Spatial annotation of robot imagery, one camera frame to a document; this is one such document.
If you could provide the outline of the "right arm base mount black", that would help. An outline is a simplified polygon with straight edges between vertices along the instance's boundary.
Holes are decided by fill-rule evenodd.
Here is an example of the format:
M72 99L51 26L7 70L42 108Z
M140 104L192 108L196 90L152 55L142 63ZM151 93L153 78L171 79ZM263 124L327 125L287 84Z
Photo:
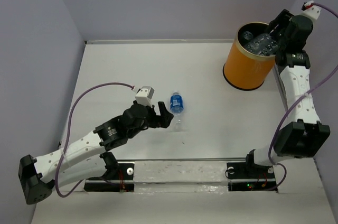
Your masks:
M274 170L268 168L248 170L245 162L227 163L224 172L230 192L277 191Z

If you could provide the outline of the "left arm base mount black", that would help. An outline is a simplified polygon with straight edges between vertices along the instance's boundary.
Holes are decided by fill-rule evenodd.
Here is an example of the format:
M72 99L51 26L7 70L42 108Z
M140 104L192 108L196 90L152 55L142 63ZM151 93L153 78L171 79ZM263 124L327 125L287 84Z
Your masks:
M134 163L119 163L101 177L89 178L83 189L86 192L134 192Z

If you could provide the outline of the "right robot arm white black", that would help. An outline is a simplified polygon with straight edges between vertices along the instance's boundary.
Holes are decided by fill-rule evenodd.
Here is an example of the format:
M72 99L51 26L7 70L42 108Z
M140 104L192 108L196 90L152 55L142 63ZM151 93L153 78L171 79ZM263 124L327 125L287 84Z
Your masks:
M305 6L298 15L283 10L265 28L278 45L275 64L288 109L270 145L247 154L243 171L250 178L283 160L314 157L330 135L314 107L311 63L304 50L320 13L316 5Z

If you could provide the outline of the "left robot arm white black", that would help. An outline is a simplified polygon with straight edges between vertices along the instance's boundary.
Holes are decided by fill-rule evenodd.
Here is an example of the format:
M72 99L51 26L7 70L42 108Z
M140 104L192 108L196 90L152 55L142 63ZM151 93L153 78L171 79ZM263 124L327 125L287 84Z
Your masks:
M96 127L69 146L38 157L22 157L18 178L26 203L36 204L54 191L59 191L62 186L80 184L87 178L113 178L119 166L111 153L112 149L126 144L148 128L169 127L173 114L162 101L158 102L158 107L157 114L153 106L135 102L122 115Z

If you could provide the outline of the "blue label bottle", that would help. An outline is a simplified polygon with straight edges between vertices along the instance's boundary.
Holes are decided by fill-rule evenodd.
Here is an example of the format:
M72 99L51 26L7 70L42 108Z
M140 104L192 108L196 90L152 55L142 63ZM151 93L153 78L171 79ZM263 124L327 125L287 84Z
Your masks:
M173 114L173 129L176 132L182 130L182 117L184 113L184 104L181 94L176 90L170 96L170 111Z

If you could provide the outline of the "clear bottle white cap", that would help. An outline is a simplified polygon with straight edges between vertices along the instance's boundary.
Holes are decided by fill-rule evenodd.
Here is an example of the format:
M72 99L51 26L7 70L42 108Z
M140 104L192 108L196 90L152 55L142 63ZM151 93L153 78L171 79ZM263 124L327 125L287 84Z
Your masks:
M241 38L246 40L246 41L252 40L253 37L254 37L254 35L250 31L244 31L241 34Z

